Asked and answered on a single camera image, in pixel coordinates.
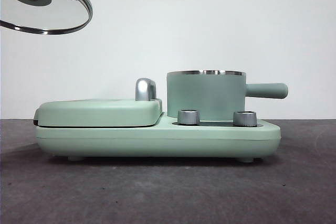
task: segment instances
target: saucepan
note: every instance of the saucepan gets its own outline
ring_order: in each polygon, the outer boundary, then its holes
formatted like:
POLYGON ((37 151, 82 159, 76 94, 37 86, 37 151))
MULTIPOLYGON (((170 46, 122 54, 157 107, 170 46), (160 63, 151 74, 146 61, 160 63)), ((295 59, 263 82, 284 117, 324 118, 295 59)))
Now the saucepan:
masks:
POLYGON ((179 110, 198 110, 201 120, 232 120, 236 111, 245 110, 245 97, 283 99, 284 83, 246 84, 239 71, 191 70, 167 74, 168 116, 179 110))

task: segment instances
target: mint green appliance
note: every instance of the mint green appliance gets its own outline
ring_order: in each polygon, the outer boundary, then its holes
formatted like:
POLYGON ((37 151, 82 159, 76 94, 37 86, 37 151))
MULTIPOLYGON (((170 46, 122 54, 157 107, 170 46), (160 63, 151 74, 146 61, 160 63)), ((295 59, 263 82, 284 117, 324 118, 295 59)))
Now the mint green appliance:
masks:
MULTIPOLYGON (((222 77, 230 72, 203 71, 200 75, 222 77)), ((271 85, 263 92, 269 93, 271 85)), ((287 86, 282 84, 279 89, 275 84, 272 92, 284 98, 287 86)), ((38 145, 70 161, 84 157, 233 157, 252 162, 272 155, 280 143, 280 127, 258 120, 244 106, 239 108, 242 111, 234 111, 229 120, 203 120, 202 110, 192 106, 170 116, 162 112, 155 82, 143 78, 136 83, 135 99, 47 102, 36 111, 34 124, 38 145)))

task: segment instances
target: lid handle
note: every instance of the lid handle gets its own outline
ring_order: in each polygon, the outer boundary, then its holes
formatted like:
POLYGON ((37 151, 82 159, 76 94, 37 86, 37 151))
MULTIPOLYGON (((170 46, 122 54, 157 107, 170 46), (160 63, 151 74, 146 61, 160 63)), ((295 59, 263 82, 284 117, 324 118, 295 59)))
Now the lid handle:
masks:
POLYGON ((140 78, 135 85, 135 100, 150 101, 156 99, 156 84, 148 78, 140 78))

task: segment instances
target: gray countertop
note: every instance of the gray countertop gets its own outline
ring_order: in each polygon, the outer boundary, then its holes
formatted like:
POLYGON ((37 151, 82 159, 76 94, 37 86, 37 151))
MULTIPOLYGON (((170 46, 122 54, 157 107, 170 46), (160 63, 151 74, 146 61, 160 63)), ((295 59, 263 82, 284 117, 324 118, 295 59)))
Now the gray countertop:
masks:
POLYGON ((87 158, 39 149, 32 120, 1 120, 1 223, 336 223, 336 120, 269 120, 275 155, 87 158))

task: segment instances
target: glass lid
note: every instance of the glass lid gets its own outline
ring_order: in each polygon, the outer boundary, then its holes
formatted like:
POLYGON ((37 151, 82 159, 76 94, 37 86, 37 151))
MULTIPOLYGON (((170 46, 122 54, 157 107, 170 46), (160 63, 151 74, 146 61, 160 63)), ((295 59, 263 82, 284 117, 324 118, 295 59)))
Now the glass lid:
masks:
POLYGON ((0 0, 0 26, 33 34, 68 34, 92 19, 89 0, 0 0))

